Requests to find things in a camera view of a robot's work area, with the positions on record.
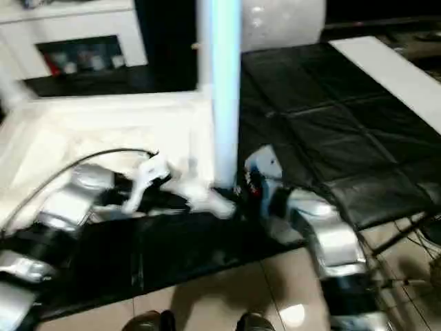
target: white cabinet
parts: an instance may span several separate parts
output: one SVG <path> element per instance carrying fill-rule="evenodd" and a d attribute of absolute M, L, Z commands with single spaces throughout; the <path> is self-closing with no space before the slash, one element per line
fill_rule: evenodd
<path fill-rule="evenodd" d="M 109 3 L 117 4 L 116 10 L 111 10 Z M 78 10 L 82 8 L 81 5 L 71 5 L 69 11 L 66 8 L 50 8 L 51 6 L 45 11 L 20 10 L 10 14 L 8 19 L 5 16 L 2 19 L 0 14 L 0 38 L 20 68 L 20 71 L 12 72 L 14 77 L 23 79 L 50 75 L 37 50 L 38 43 L 110 35 L 118 37 L 128 66 L 146 64 L 147 58 L 133 8 L 124 7 L 115 0 L 106 4 L 106 7 L 101 8 L 96 5 L 93 8 L 86 7 L 83 11 Z"/>

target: shoe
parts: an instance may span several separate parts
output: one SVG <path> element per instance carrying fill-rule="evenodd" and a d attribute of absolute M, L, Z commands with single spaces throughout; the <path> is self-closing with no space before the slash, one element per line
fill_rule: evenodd
<path fill-rule="evenodd" d="M 161 331 L 176 331 L 176 322 L 170 310 L 161 313 Z"/>
<path fill-rule="evenodd" d="M 247 312 L 237 323 L 236 331 L 275 331 L 274 326 L 262 315 Z"/>
<path fill-rule="evenodd" d="M 128 321 L 123 331 L 160 331 L 161 314 L 151 310 Z"/>

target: black leather mat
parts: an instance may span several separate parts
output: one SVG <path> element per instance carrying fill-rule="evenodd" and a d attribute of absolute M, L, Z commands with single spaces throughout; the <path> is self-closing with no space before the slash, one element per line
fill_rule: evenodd
<path fill-rule="evenodd" d="M 272 143 L 359 229 L 441 204 L 441 136 L 330 45 L 245 54 L 240 92 L 240 164 Z"/>

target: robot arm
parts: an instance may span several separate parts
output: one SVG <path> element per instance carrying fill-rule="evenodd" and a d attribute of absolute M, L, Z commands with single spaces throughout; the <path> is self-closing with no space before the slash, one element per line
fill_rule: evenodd
<path fill-rule="evenodd" d="M 314 192 L 288 189 L 271 146 L 255 152 L 245 163 L 247 184 L 260 199 L 264 219 L 287 220 L 307 242 L 330 314 L 337 330 L 392 330 L 377 306 L 366 258 L 352 227 L 336 207 Z"/>
<path fill-rule="evenodd" d="M 0 331 L 33 329 L 34 304 L 70 258 L 93 207 L 126 181 L 97 165 L 80 165 L 71 181 L 48 197 L 37 221 L 5 240 L 0 251 Z"/>
<path fill-rule="evenodd" d="M 172 178 L 157 154 L 142 162 L 131 181 L 97 165 L 75 167 L 70 182 L 52 193 L 37 220 L 18 230 L 0 250 L 0 331 L 32 330 L 35 303 L 46 284 L 69 261 L 81 231 L 96 207 L 121 205 L 129 218 L 152 208 L 212 212 L 228 218 L 235 205 L 197 178 Z"/>

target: beige floor tile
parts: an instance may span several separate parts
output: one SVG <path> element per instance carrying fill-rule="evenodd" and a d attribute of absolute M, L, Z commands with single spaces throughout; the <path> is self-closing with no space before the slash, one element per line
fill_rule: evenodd
<path fill-rule="evenodd" d="M 328 331 L 320 284 L 309 253 L 302 248 L 262 262 L 286 331 Z"/>
<path fill-rule="evenodd" d="M 106 305 L 80 314 L 46 322 L 39 331 L 121 331 L 134 316 L 133 300 Z"/>
<path fill-rule="evenodd" d="M 382 258 L 387 262 L 393 274 L 398 279 L 430 279 L 431 258 L 424 248 L 405 239 L 386 251 Z M 418 298 L 430 293 L 433 288 L 428 282 L 426 285 L 413 285 L 404 287 L 406 293 L 412 298 Z"/>
<path fill-rule="evenodd" d="M 395 278 L 392 274 L 391 268 L 382 259 L 372 261 L 370 263 L 370 268 L 372 270 L 372 278 L 375 281 L 382 283 L 388 279 Z M 380 307 L 383 310 L 410 301 L 409 296 L 402 287 L 379 290 L 378 296 Z"/>
<path fill-rule="evenodd" d="M 408 219 L 401 219 L 396 223 L 400 229 L 403 229 L 405 226 L 410 224 Z M 371 247 L 377 247 L 397 233 L 397 227 L 393 223 L 380 225 L 375 228 L 362 231 L 363 237 L 367 240 L 367 243 Z M 412 234 L 411 238 L 418 239 L 415 234 Z M 383 252 L 378 259 L 385 262 L 385 270 L 387 270 L 387 266 L 389 266 L 391 273 L 388 274 L 388 272 L 385 272 L 385 275 L 392 278 L 429 279 L 430 256 L 426 253 L 424 248 L 408 239 L 401 240 Z M 404 299 L 405 301 L 405 297 L 402 296 L 401 290 L 394 289 L 393 291 L 397 292 L 398 298 Z M 429 284 L 418 286 L 414 285 L 405 287 L 404 291 L 411 299 L 413 299 L 432 291 L 432 287 Z M 392 303 L 391 300 L 393 300 L 393 297 L 396 296 L 391 297 L 390 295 L 386 294 L 386 297 L 389 297 L 387 301 L 389 302 L 388 305 L 390 306 Z"/>
<path fill-rule="evenodd" d="M 387 315 L 396 331 L 430 331 L 412 302 L 390 309 Z"/>
<path fill-rule="evenodd" d="M 381 243 L 384 243 L 387 239 L 391 238 L 392 235 L 398 233 L 398 230 L 395 227 L 395 224 L 389 222 L 374 228 L 363 230 L 361 233 L 369 246 L 371 248 L 375 248 Z"/>
<path fill-rule="evenodd" d="M 260 312 L 283 331 L 259 263 L 219 272 L 135 298 L 135 312 L 171 309 L 180 331 L 234 331 L 246 311 Z"/>
<path fill-rule="evenodd" d="M 413 221 L 417 221 L 419 219 L 419 217 L 413 217 L 412 218 Z M 411 221 L 409 218 L 406 219 L 407 221 L 405 221 L 405 219 L 401 220 L 401 222 L 397 222 L 397 226 L 399 227 L 400 230 L 403 230 L 404 228 L 406 228 L 407 226 L 409 226 L 411 224 Z M 420 239 L 422 239 L 422 244 L 425 245 L 428 249 L 430 249 L 431 253 L 435 255 L 438 255 L 441 253 L 441 248 L 433 243 L 431 243 L 430 241 L 427 241 L 423 234 L 421 233 L 421 231 L 416 230 L 415 232 L 412 232 L 408 238 L 410 240 L 416 241 L 417 243 L 421 243 Z"/>
<path fill-rule="evenodd" d="M 429 294 L 414 301 L 416 308 L 433 330 L 441 330 L 441 300 L 440 295 Z"/>

